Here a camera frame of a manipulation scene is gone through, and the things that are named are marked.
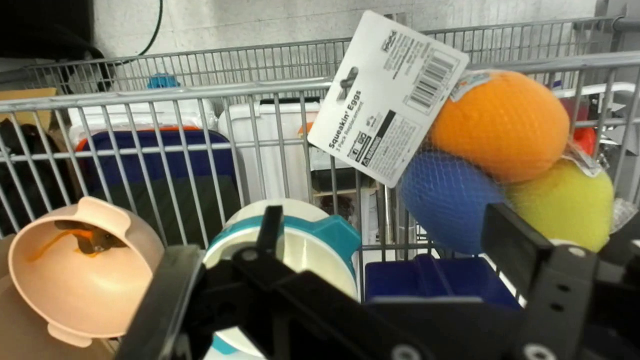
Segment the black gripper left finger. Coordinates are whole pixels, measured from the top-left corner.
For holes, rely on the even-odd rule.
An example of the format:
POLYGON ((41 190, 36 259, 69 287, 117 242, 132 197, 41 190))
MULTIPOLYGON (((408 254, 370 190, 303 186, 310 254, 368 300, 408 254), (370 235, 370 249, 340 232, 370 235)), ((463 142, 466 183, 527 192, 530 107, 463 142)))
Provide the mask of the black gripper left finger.
POLYGON ((184 325, 199 270, 198 246, 169 246, 161 254, 114 360, 194 360, 184 325))

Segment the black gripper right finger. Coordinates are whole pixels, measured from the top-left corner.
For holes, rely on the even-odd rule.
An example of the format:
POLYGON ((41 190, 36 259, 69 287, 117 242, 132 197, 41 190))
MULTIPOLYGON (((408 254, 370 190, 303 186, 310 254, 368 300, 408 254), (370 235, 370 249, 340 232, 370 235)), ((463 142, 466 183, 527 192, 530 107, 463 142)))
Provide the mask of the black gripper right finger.
POLYGON ((554 246, 505 205, 486 208, 481 251, 526 300, 513 356, 578 360, 596 259, 554 246))

